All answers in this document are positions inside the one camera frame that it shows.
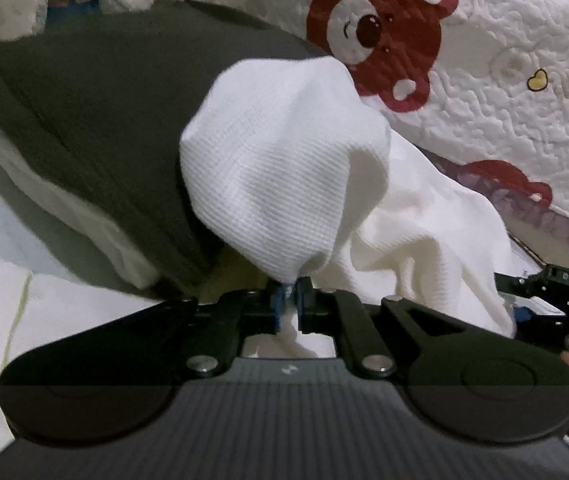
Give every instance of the white towel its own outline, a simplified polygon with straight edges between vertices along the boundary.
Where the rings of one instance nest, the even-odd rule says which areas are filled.
[[[180,148],[196,215],[274,279],[397,294],[513,335],[493,278],[513,272],[500,216],[364,105],[335,59],[238,63]]]
[[[0,264],[0,372],[37,346],[113,321],[157,301],[77,285]],[[0,409],[0,450],[13,440]]]

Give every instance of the quilted blanket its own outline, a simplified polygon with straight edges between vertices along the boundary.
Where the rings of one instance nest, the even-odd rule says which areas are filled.
[[[569,0],[206,0],[308,38],[449,176],[569,242]]]

